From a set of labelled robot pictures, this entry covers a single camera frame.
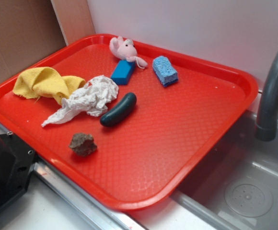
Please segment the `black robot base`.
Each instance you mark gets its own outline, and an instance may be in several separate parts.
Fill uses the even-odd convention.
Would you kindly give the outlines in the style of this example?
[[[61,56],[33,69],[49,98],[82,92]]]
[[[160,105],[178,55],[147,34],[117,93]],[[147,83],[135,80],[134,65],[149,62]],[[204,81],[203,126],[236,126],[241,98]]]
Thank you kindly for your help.
[[[0,212],[28,189],[35,150],[13,133],[0,134]]]

